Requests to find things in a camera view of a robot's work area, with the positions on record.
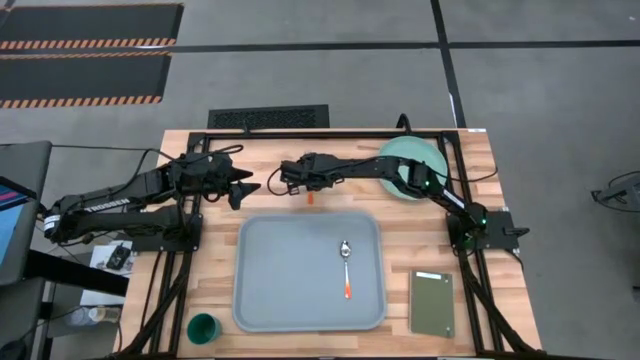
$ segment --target spoon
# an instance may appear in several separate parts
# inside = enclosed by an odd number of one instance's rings
[[[351,284],[349,284],[349,266],[347,265],[347,259],[351,255],[351,247],[346,240],[343,240],[340,244],[340,256],[344,259],[344,297],[351,299]]]

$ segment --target gray tray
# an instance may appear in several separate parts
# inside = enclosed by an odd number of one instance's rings
[[[339,247],[352,249],[344,297]],[[364,213],[264,215],[238,234],[233,319],[248,332],[368,330],[384,320],[380,231]]]

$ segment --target wooden table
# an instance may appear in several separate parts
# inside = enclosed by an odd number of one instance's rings
[[[189,132],[187,130],[165,132],[162,151],[172,156],[178,156],[184,152]],[[459,132],[469,178],[490,174],[495,164],[487,133],[467,130]],[[247,181],[261,183],[263,187],[243,200],[240,211],[232,211],[226,201],[215,204],[202,202],[204,232],[201,247],[194,253],[191,266],[178,357],[474,354],[459,265],[449,247],[443,209],[431,201],[398,201],[385,192],[376,180],[348,180],[333,189],[315,193],[313,205],[308,204],[305,194],[275,197],[264,186],[267,177],[279,166],[281,160],[296,160],[310,151],[331,153],[343,158],[367,158],[375,156],[380,146],[386,141],[384,139],[213,141],[211,150],[243,144],[244,151],[232,155],[234,166],[253,171],[254,176]],[[457,176],[453,156],[449,155],[448,158],[453,166],[452,175]],[[275,183],[274,190],[284,189],[278,181]],[[484,204],[490,210],[499,209],[505,205],[498,176],[472,183],[470,186],[474,201]],[[364,332],[249,334],[240,330],[231,316],[236,241],[240,225],[248,217],[258,214],[348,210],[369,212],[378,221],[382,232],[388,301],[384,322],[374,330]],[[526,342],[540,348],[520,265],[501,250],[486,251],[485,256],[496,305]],[[139,330],[155,257],[155,253],[145,253],[135,261],[122,315],[125,345],[130,343]],[[147,317],[155,308],[157,301],[163,261],[160,264]],[[177,260],[174,274],[177,273],[179,264],[180,260]],[[414,335],[409,332],[409,271],[412,269],[453,274],[455,338]],[[201,312],[210,313],[220,319],[223,335],[211,344],[196,346],[187,339],[186,325],[194,315]],[[485,347],[490,349],[488,322],[485,311],[479,303],[478,312]],[[172,317],[173,309],[169,309],[163,327],[160,350],[168,348]]]

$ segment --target gray floor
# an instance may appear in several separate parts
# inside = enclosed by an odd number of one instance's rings
[[[90,3],[18,0],[54,2]],[[442,8],[451,41],[640,39],[634,0],[446,0]],[[434,41],[429,2],[188,0],[178,44],[347,40]],[[598,207],[589,191],[640,167],[640,48],[455,50],[453,60],[467,123],[488,128],[507,203],[532,229],[522,257],[544,348],[637,358],[640,222]],[[436,50],[181,54],[159,105],[5,110],[0,142],[159,146],[165,129],[205,127],[208,109],[315,103],[329,104],[334,127],[393,125],[400,112],[416,127],[453,125]],[[130,154],[55,150],[44,201],[117,183],[134,166]],[[34,247],[50,249],[41,237]],[[58,339],[53,358],[107,354],[113,336]],[[79,342],[92,354],[79,354]]]

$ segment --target dark green cup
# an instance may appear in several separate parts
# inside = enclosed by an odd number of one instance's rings
[[[222,333],[220,320],[209,314],[198,314],[189,321],[187,337],[196,345],[204,345],[217,339]]]

